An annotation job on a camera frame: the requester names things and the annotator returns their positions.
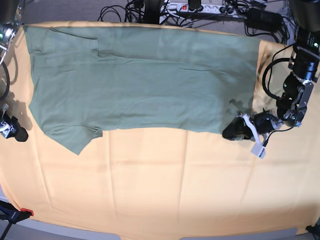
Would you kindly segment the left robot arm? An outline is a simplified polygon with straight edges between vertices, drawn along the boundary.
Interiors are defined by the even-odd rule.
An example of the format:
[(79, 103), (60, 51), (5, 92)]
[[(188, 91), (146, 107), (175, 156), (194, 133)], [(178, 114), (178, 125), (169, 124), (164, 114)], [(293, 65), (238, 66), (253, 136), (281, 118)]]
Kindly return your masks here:
[[(276, 101), (276, 111), (239, 113), (222, 132), (226, 140), (251, 140), (255, 134), (269, 138), (282, 125), (289, 129), (299, 127), (306, 115), (314, 83), (319, 78), (316, 73), (320, 63), (320, 2), (291, 0), (289, 5), (297, 22), (292, 54), (289, 58), (272, 59), (261, 78), (264, 92)], [(273, 66), (282, 62), (288, 62), (291, 72), (283, 82), (282, 95), (277, 96), (270, 92), (266, 78)]]

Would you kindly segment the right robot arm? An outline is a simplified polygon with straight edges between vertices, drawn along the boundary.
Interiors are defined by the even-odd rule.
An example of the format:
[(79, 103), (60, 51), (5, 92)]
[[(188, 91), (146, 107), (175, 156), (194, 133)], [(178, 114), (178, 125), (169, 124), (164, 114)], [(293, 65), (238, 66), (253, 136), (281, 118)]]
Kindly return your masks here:
[[(3, 68), (6, 80), (5, 91), (0, 96), (1, 101), (8, 96), (11, 82), (4, 59), (22, 24), (24, 7), (25, 2), (20, 0), (2, 0), (0, 2), (0, 67)], [(8, 115), (8, 109), (9, 105), (6, 103), (0, 107), (0, 134), (6, 139), (15, 138), (17, 142), (26, 142), (29, 137), (26, 129), (21, 127), (15, 116)]]

